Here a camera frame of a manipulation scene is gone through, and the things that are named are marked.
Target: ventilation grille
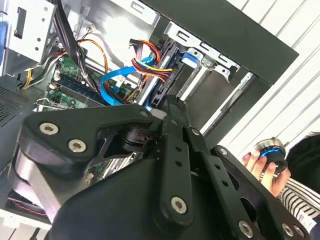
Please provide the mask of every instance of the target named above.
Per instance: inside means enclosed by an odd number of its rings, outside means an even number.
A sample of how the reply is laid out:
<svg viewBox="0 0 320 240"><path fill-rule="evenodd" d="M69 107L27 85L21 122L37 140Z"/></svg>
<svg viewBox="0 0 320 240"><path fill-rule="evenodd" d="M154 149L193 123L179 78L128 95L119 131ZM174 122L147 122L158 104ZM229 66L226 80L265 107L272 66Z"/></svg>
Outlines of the ventilation grille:
<svg viewBox="0 0 320 240"><path fill-rule="evenodd" d="M27 102L28 98L0 86L0 127L12 119Z"/></svg>

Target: motherboard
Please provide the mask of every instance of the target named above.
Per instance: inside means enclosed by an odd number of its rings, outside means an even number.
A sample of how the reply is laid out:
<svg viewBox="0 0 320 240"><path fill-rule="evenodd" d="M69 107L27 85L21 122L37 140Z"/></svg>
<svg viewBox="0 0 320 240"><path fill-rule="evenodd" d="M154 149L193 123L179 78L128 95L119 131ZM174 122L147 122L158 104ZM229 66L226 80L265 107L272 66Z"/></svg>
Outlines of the motherboard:
<svg viewBox="0 0 320 240"><path fill-rule="evenodd" d="M102 74L92 72L94 77L100 79ZM112 88L117 85L117 81L110 79ZM133 88L127 84L122 84L118 88L121 95L128 95ZM43 98L36 101L36 109L34 112L58 111L83 109L93 107L109 106L101 96L90 89L83 80L80 69L67 56L59 58L53 77L47 87L47 91ZM92 185L101 179L107 177L119 168L125 167L132 162L133 157L108 159L102 163L96 164L88 168L86 172L85 182Z"/></svg>

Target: human hand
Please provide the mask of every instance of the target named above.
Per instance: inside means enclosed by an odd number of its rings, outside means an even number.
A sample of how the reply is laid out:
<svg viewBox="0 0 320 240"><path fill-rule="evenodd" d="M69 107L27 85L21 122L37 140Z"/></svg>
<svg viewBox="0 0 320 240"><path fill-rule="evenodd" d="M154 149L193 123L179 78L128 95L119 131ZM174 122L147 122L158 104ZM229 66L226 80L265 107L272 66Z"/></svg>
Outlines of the human hand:
<svg viewBox="0 0 320 240"><path fill-rule="evenodd" d="M248 153L245 155L241 162L249 170L253 176L260 181L261 173L267 164L267 157L260 157L260 152L255 151L253 154ZM288 179L291 176L289 169L285 169L282 171L278 177L274 178L274 174L276 172L276 164L271 162L264 172L264 176L262 177L261 183L262 185L268 189L273 196L277 197L281 191L286 186Z"/></svg>

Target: striped clothing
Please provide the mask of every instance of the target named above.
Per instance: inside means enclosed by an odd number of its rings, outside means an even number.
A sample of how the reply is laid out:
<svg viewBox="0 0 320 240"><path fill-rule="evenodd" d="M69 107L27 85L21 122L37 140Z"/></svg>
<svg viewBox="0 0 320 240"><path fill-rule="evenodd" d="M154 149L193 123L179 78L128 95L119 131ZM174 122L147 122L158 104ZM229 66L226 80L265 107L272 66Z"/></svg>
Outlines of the striped clothing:
<svg viewBox="0 0 320 240"><path fill-rule="evenodd" d="M310 233L311 239L320 239L320 195L318 193L290 178L277 198Z"/></svg>

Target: screw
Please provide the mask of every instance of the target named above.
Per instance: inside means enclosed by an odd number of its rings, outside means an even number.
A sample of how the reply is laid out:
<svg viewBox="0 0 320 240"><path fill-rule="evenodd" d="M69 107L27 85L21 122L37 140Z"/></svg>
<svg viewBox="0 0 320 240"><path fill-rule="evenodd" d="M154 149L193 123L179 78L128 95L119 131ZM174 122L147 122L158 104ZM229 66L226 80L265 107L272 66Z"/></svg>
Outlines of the screw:
<svg viewBox="0 0 320 240"><path fill-rule="evenodd" d="M222 154L225 155L225 156L228 155L227 151L224 150L223 148L220 148L219 151L220 151L220 153L222 153Z"/></svg>
<svg viewBox="0 0 320 240"><path fill-rule="evenodd" d="M39 126L39 129L43 134L46 134L46 135L55 135L59 132L58 126L50 122L42 123Z"/></svg>
<svg viewBox="0 0 320 240"><path fill-rule="evenodd" d="M140 111L140 114L146 118L149 117L149 114L146 113L145 111Z"/></svg>
<svg viewBox="0 0 320 240"><path fill-rule="evenodd" d="M252 228L246 221L239 221L238 224L240 231L249 239L252 239L254 236L254 232L252 231Z"/></svg>
<svg viewBox="0 0 320 240"><path fill-rule="evenodd" d="M171 206L178 214L185 214L187 212L187 205L185 201L178 196L171 198Z"/></svg>
<svg viewBox="0 0 320 240"><path fill-rule="evenodd" d="M197 129L192 129L192 132L193 132L193 134L195 134L195 135L197 135L197 136L199 136L199 135L200 135L200 132L198 132L198 130L197 130Z"/></svg>
<svg viewBox="0 0 320 240"><path fill-rule="evenodd" d="M282 228L285 231L286 234L288 234L290 237L294 236L294 232L292 231L292 229L285 223L282 223Z"/></svg>
<svg viewBox="0 0 320 240"><path fill-rule="evenodd" d="M298 232L298 234L300 234L301 237L304 238L306 236L300 227L298 227L297 225L293 225L293 226L294 226L294 229Z"/></svg>
<svg viewBox="0 0 320 240"><path fill-rule="evenodd" d="M68 147L74 153L83 153L87 149L87 145L79 139L69 141Z"/></svg>
<svg viewBox="0 0 320 240"><path fill-rule="evenodd" d="M177 123L177 121L176 121L176 120L171 119L170 121L171 121L174 125L178 125L178 123Z"/></svg>

